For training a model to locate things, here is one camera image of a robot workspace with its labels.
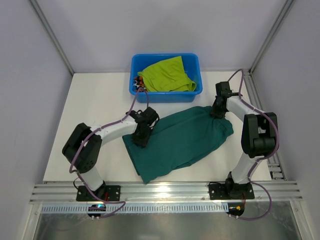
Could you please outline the dark green shorts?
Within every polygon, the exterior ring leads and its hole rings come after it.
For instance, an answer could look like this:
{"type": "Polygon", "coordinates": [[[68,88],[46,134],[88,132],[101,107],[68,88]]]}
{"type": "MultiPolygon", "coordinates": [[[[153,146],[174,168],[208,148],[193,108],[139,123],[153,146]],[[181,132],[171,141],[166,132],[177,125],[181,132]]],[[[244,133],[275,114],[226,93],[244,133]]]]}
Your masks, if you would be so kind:
{"type": "Polygon", "coordinates": [[[144,184],[190,167],[217,150],[234,133],[232,123],[210,115],[210,106],[194,106],[158,121],[146,147],[123,136],[125,148],[144,184]]]}

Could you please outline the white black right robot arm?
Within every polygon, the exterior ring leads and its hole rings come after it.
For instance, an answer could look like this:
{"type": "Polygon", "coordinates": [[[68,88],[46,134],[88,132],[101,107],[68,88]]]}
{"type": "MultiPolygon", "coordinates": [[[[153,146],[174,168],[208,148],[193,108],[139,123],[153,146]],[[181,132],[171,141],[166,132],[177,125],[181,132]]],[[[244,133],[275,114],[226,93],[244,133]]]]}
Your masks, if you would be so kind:
{"type": "Polygon", "coordinates": [[[277,115],[244,103],[241,95],[231,90],[228,81],[217,83],[215,88],[216,97],[210,115],[222,119],[227,112],[231,112],[242,121],[243,152],[225,182],[209,183],[209,197],[211,200],[253,200],[255,195],[249,178],[261,159],[279,148],[277,115]]]}

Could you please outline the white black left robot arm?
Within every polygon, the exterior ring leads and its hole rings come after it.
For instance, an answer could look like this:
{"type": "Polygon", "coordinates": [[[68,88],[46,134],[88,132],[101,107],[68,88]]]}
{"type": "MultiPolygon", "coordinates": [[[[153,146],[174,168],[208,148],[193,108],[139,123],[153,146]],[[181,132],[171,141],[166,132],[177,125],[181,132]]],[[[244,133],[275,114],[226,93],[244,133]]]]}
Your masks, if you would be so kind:
{"type": "Polygon", "coordinates": [[[148,106],[144,111],[131,110],[122,119],[101,127],[78,124],[62,148],[62,154],[70,163],[69,171],[76,172],[84,180],[84,184],[77,188],[76,201],[119,201],[121,187],[106,185],[96,168],[100,149],[127,135],[131,136],[134,145],[144,148],[159,120],[157,112],[148,106]]]}

